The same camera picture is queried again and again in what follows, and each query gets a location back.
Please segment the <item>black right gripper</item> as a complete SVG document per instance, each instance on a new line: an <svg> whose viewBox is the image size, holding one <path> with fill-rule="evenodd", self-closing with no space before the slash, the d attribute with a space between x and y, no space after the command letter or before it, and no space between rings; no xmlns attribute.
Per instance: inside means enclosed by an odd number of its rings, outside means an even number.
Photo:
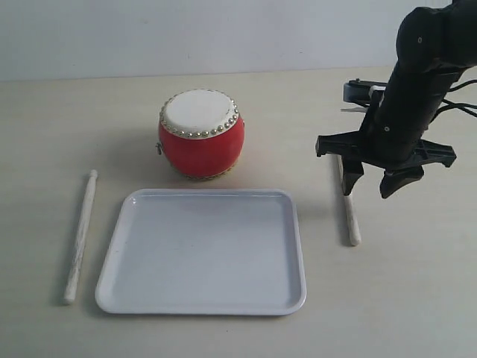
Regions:
<svg viewBox="0 0 477 358"><path fill-rule="evenodd" d="M372 93L363 122L357 131L320 135L316 155L337 154L341 158L342 192L350 195L364 175L362 163L383 168L379 185L383 199L424 176L424 165L450 167L456 153L450 145L422 138L424 131L443 112L446 92L432 94L415 89L384 89Z"/></svg>

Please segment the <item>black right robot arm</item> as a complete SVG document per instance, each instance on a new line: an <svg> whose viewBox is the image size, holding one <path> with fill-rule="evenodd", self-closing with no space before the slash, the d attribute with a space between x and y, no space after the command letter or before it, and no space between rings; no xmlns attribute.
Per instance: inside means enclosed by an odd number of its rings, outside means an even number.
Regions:
<svg viewBox="0 0 477 358"><path fill-rule="evenodd" d="M379 191L388 198L420 180L423 167L450 167L449 145L422 138L446 94L476 66L476 2L453 1L442 8L417 7L402 21L396 39L397 63L388 82L350 80L343 100L366 113L357 131L320 135L317 156L341 157L342 192L350 195L365 163L384 169Z"/></svg>

